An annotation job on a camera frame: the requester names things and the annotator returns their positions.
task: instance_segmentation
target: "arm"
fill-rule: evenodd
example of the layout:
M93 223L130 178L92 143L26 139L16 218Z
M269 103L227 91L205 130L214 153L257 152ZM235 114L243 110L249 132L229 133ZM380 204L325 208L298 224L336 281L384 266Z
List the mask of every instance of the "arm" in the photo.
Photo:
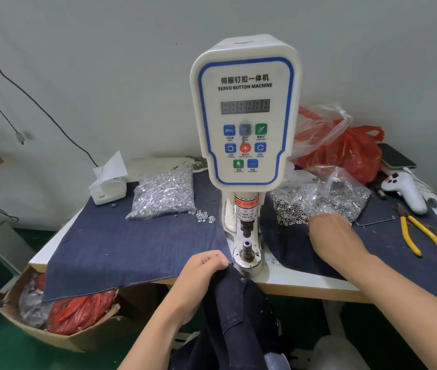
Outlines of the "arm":
M196 313L212 275L228 264L220 251L192 256L118 370L167 370L179 328Z
M309 237L315 252L378 307L429 369L437 369L437 298L371 255L339 215L310 218Z

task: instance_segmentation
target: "blue button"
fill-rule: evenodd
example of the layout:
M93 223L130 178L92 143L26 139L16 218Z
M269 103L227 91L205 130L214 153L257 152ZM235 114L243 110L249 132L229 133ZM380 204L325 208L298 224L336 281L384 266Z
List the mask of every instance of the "blue button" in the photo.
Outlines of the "blue button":
M266 142L255 142L254 143L254 151L256 153L265 153L266 152Z
M236 152L236 144L234 143L228 143L225 145L225 152L226 153L235 153Z
M234 125L224 125L223 134L225 136L234 136L236 134L236 126Z
M248 168L249 169L257 169L258 168L258 160L248 159Z
M239 125L239 134L241 136L251 135L251 125Z

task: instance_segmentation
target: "white table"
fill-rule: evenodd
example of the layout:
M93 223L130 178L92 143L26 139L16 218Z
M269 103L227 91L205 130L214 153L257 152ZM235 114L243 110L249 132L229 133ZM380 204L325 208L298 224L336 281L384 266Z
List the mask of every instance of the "white table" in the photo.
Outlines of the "white table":
M186 158L175 159L132 159L126 164L128 170L127 181L137 181L142 171L152 168L152 172L159 169L166 171L169 167L178 164L192 164L193 160ZM422 191L424 198L437 196L433 193ZM56 251L61 239L73 225L81 210L30 260L39 272L45 272L47 263ZM174 279L159 281L158 283L172 284ZM369 302L368 299L351 283L344 280L324 277L321 275L295 271L283 267L268 249L265 249L261 273L253 279L267 294L279 294L302 298L319 298L322 300Z

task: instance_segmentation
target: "cardboard box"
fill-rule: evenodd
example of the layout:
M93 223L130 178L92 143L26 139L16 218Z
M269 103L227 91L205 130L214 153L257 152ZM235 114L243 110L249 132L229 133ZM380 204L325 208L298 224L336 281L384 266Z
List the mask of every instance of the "cardboard box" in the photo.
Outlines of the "cardboard box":
M15 326L40 341L74 352L90 351L118 337L141 331L159 303L158 286L154 284L122 288L118 291L117 303L95 325L69 336L53 334L26 325L18 311L18 301L23 288L33 273L34 268L29 266L20 275L6 294L0 313Z

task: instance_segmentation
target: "digital display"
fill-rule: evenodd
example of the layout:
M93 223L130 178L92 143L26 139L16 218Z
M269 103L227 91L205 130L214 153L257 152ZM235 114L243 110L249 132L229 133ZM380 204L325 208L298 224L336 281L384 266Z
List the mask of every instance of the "digital display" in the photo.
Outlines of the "digital display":
M220 107L222 115L268 113L270 111L270 99L224 101L220 103Z

